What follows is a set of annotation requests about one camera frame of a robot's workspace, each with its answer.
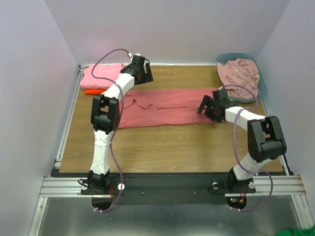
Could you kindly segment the rose red t-shirt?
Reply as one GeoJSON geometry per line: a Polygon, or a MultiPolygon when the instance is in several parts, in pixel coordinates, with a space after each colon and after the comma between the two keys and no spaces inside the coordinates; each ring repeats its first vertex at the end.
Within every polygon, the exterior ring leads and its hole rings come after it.
{"type": "Polygon", "coordinates": [[[130,90],[124,96],[120,129],[213,123],[197,110],[214,88],[130,90]]]}

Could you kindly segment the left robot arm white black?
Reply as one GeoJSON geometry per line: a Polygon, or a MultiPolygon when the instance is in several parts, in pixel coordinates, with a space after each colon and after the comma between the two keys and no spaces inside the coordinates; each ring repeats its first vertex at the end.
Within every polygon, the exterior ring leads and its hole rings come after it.
{"type": "Polygon", "coordinates": [[[208,89],[149,89],[133,87],[153,81],[150,62],[141,55],[128,54],[130,64],[120,69],[115,79],[108,79],[105,92],[92,101],[91,124],[94,130],[94,156],[85,190],[103,194],[113,192],[110,183],[109,156],[118,128],[161,125],[204,124],[202,97],[208,89]]]}

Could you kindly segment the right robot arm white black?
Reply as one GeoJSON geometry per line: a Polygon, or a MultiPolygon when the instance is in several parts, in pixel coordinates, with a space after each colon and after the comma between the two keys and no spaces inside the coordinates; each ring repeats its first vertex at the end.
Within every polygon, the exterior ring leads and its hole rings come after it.
{"type": "Polygon", "coordinates": [[[250,112],[247,108],[233,105],[228,99],[227,90],[215,90],[212,97],[205,95],[197,111],[210,120],[221,123],[233,123],[233,148],[237,165],[227,176],[226,186],[237,192],[250,183],[250,179],[259,174],[262,168],[287,151],[284,134],[276,116],[262,116],[250,112]],[[248,153],[240,160],[236,148],[236,128],[247,131],[248,153]]]}

